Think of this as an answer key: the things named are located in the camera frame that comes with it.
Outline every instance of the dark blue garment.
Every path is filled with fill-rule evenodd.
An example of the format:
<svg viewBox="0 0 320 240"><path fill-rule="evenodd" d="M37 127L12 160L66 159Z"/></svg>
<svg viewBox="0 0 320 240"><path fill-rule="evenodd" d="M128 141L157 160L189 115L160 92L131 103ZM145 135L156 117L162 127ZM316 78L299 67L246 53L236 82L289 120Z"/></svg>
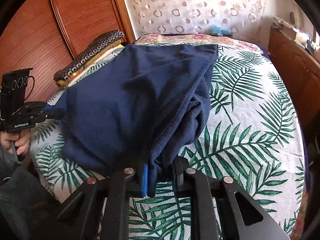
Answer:
<svg viewBox="0 0 320 240"><path fill-rule="evenodd" d="M148 161L148 194L179 149L208 120L216 44L128 44L105 67L67 89L56 104L61 155L104 176Z"/></svg>

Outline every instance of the gray sleeve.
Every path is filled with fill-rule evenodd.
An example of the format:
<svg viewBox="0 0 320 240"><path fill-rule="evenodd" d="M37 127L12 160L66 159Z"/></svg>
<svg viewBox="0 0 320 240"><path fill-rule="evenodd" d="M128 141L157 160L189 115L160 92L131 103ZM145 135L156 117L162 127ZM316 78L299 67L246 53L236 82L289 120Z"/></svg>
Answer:
<svg viewBox="0 0 320 240"><path fill-rule="evenodd" d="M18 166L12 154L0 145L0 180L11 177Z"/></svg>

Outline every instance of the black cable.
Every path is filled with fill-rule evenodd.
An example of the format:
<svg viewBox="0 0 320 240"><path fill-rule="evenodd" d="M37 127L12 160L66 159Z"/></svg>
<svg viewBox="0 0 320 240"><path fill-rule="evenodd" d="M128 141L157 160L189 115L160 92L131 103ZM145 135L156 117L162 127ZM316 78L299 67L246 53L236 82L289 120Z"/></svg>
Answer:
<svg viewBox="0 0 320 240"><path fill-rule="evenodd" d="M33 85L32 85L32 88L31 88L31 91L30 91L29 95L24 99L25 101L29 98L29 96L31 95L33 89L35 88L35 77L34 76L28 76L28 79L29 78L33 79Z"/></svg>

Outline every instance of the white fabric with green leaves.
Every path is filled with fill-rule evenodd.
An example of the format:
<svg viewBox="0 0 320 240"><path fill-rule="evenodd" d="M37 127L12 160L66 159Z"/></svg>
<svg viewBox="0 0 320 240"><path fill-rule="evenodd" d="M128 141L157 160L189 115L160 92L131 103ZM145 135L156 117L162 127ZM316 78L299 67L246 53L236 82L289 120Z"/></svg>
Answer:
<svg viewBox="0 0 320 240"><path fill-rule="evenodd" d="M120 51L98 62L86 76L108 67ZM49 103L54 105L61 94ZM179 155L207 176L221 179L229 175L237 180L289 234L304 186L304 154L298 119L279 74L262 55L220 44L210 95L211 111L204 131ZM62 159L63 144L55 120L46 120L32 131L30 152L41 181L61 202L87 177L101 178ZM190 199L177 199L171 183L158 183L153 199L130 199L129 212L130 239L190 239Z"/></svg>

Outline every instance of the logo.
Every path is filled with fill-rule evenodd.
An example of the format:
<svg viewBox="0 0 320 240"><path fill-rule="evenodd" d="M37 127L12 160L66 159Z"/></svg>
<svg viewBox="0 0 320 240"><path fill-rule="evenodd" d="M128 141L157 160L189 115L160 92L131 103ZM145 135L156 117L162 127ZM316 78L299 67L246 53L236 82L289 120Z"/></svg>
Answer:
<svg viewBox="0 0 320 240"><path fill-rule="evenodd" d="M28 123L28 122L26 122L26 123L22 123L22 124L18 124L18 125L15 125L14 127L15 127L15 128L18 128L18 127L27 126L27 125L29 125L29 123Z"/></svg>

